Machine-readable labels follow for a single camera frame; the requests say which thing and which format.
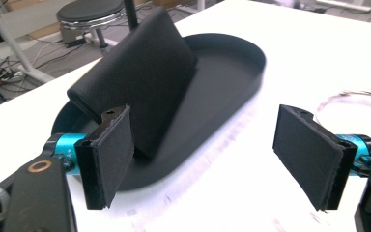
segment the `black stool seat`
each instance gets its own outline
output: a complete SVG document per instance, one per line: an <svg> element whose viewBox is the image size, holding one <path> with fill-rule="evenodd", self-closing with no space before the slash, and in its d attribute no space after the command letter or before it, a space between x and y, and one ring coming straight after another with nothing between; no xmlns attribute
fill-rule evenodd
<svg viewBox="0 0 371 232"><path fill-rule="evenodd" d="M90 21L118 13L124 7L122 0L77 0L64 6L56 14L60 21Z"/></svg>

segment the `floor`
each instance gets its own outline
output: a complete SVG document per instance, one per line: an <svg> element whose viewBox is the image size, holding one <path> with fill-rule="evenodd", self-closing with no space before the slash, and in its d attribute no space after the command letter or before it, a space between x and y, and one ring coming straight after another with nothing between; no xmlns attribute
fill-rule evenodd
<svg viewBox="0 0 371 232"><path fill-rule="evenodd" d="M369 13L362 13L355 10L317 4L315 0L297 0L299 2L294 2L296 0L257 1L281 5L283 7L297 8L303 11L314 12L315 14L341 16L371 23L371 11ZM214 4L216 4L216 0L206 1L207 7ZM364 0L363 5L371 6L371 0ZM196 2L189 2L187 6L196 9ZM151 2L137 6L137 17L139 22L152 11L153 7L154 5ZM190 13L180 11L176 8L168 9L168 12L174 22L191 15ZM118 42L129 32L127 20L123 16L112 25L103 28L102 31L107 39ZM32 65L54 77L68 73L102 56L102 51L94 43L86 43L66 48L62 42L60 33L40 38L39 40L31 40L28 37L24 37L19 38L18 41L20 44L26 44L21 47ZM5 52L1 52L1 50L8 50L4 43L0 43L0 103L16 98L41 85L33 78L25 76L21 72L16 72L15 70L19 66L17 59L13 56L7 56Z"/></svg>

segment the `metal stand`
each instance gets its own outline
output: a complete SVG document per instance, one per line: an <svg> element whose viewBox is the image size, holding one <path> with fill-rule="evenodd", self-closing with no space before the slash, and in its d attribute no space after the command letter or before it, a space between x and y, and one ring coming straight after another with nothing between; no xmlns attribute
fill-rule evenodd
<svg viewBox="0 0 371 232"><path fill-rule="evenodd" d="M29 60L26 58L25 54L23 53L22 49L17 44L14 37L11 35L11 33L8 32L7 27L1 17L0 17L0 35L2 39L4 39L6 43L8 43L11 50L14 52L16 57L19 59L20 63L22 64L22 71L24 73L26 73L29 76L32 76L33 78L37 79L41 83L46 83L54 79L54 77L35 69L30 64Z"/></svg>

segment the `white table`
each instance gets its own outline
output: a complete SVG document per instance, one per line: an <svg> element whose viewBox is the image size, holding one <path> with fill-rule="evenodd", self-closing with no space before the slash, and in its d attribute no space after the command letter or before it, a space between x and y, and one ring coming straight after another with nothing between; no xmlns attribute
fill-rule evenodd
<svg viewBox="0 0 371 232"><path fill-rule="evenodd" d="M281 103L315 112L343 89L371 88L371 24L228 0L176 25L183 36L226 33L259 45L263 85L177 170L119 192L110 209L86 210L82 186L68 178L79 231L355 231L365 180L349 179L338 211L315 212L272 142ZM0 181L41 152L66 90L92 65L0 105ZM371 135L371 101L333 102L320 119L333 133Z"/></svg>

